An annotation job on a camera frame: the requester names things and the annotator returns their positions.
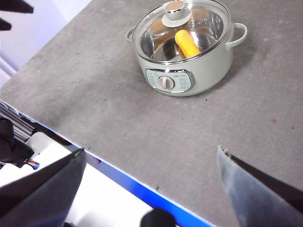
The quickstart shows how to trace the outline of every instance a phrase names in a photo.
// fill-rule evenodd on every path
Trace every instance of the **stainless steel inner pot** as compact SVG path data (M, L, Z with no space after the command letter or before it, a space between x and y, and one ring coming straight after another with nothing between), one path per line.
M142 35L140 44L146 56L156 61L179 61L185 59L175 42L175 34L181 29L187 30L202 53L215 47L223 33L222 18L209 10L194 9L190 20L179 27L165 27L156 21Z

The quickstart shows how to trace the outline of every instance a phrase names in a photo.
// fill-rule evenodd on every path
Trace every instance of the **white surface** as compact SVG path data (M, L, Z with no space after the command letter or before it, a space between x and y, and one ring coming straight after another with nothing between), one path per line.
M1 57L12 66L10 76L19 70L50 41L91 0L26 0L34 7L33 14L0 11L0 18L12 24L10 31L1 31ZM3 85L9 77L1 73Z
M34 134L27 145L34 150L33 160L40 163L39 169L70 154L41 132ZM28 165L20 169L6 164L0 170L0 186L34 171ZM66 221L76 227L138 227L149 211L149 205L87 164Z
M91 0L53 0L62 16L70 22Z

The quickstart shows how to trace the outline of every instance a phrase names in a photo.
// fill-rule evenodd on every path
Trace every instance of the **gray fabric surface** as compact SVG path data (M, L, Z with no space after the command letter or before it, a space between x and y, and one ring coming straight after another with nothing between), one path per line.
M162 3L93 0L1 98L208 221L233 227L218 144L303 190L302 1L224 1L249 35L225 78L192 97L154 91L125 40Z

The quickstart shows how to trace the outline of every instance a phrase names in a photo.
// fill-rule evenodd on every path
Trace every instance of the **control panel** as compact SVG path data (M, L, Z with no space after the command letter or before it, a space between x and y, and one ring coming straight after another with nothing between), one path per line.
M146 79L153 88L170 93L188 91L195 84L193 74L186 69L160 70L147 67Z

